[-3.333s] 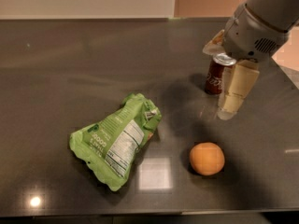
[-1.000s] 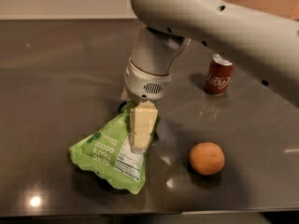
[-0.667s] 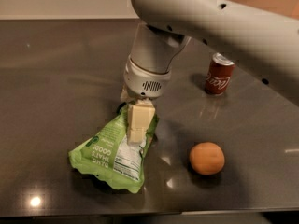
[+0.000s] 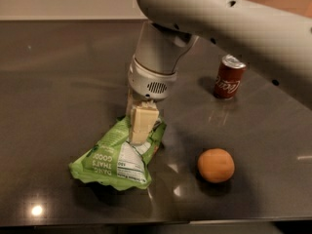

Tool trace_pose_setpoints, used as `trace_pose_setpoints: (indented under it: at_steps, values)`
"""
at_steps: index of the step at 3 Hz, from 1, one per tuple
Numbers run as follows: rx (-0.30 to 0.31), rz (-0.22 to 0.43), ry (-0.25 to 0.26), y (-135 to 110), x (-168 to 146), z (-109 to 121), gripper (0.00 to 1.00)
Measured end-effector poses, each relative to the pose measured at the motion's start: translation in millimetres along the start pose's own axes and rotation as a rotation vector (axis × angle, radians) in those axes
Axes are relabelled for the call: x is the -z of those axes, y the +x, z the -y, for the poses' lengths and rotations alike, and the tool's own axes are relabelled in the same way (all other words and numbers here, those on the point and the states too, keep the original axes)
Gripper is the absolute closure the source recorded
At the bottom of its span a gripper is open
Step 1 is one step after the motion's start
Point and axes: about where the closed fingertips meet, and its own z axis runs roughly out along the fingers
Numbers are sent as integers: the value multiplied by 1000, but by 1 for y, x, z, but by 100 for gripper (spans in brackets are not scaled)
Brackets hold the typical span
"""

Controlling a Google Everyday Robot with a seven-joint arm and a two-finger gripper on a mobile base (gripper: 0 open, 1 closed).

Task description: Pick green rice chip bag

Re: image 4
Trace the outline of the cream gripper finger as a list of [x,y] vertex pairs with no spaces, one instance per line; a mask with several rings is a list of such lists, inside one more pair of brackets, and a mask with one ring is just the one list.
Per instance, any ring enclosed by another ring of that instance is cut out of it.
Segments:
[[158,117],[159,110],[154,101],[141,101],[135,103],[131,109],[131,144],[144,144]]
[[126,106],[126,116],[131,117],[132,109],[133,109],[133,90],[131,88],[128,89],[128,95],[127,95],[127,106]]

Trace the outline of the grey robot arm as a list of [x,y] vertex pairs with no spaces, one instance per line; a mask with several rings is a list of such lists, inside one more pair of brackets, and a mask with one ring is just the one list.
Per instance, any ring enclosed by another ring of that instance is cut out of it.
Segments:
[[130,141],[145,143],[176,68],[198,38],[216,45],[305,106],[312,94],[312,19],[248,0],[136,0],[146,16],[128,79]]

